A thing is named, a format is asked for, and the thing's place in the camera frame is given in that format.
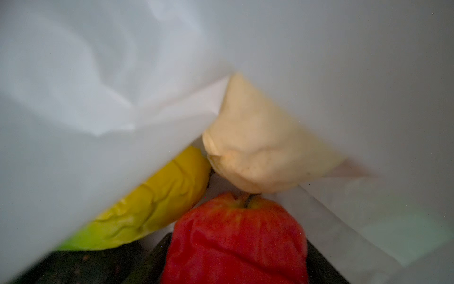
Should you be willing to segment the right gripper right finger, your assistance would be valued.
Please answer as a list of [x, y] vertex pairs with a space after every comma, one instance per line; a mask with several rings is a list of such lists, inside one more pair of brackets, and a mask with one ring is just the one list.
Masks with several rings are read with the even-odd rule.
[[306, 263], [310, 284], [349, 284], [349, 282], [308, 240]]

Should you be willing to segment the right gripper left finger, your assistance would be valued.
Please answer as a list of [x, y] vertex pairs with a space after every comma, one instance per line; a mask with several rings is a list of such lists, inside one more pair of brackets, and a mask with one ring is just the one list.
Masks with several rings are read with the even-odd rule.
[[167, 233], [144, 262], [137, 266], [122, 284], [159, 284], [166, 263], [172, 233]]

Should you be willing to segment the dark avocado toy fruit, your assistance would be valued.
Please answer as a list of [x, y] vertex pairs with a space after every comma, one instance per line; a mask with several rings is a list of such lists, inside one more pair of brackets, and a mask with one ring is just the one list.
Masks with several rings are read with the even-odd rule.
[[53, 252], [12, 284], [120, 284], [142, 259], [135, 241], [97, 251]]

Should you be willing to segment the red toy fruit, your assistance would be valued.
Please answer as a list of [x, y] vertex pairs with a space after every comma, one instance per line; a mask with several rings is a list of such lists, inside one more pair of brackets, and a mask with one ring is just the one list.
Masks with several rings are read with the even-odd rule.
[[226, 192], [175, 224], [163, 284], [306, 284], [307, 240], [278, 203]]

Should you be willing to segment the yellow toy fruit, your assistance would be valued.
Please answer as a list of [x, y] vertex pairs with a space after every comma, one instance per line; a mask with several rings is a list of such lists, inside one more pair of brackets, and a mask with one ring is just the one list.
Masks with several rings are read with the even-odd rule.
[[110, 209], [58, 246], [79, 252], [117, 248], [177, 221], [204, 196], [211, 165], [189, 146]]

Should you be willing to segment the beige toy fruit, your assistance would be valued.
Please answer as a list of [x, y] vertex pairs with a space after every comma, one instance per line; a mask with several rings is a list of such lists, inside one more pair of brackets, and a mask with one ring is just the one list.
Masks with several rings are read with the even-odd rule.
[[346, 160], [239, 73], [202, 140], [215, 172], [251, 194], [286, 191]]

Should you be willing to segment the white plastic bag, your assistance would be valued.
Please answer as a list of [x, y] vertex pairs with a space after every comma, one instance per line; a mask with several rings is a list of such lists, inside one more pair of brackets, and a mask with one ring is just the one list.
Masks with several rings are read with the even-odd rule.
[[271, 194], [347, 280], [454, 281], [452, 1], [2, 1], [1, 282], [202, 137], [237, 73], [346, 157]]

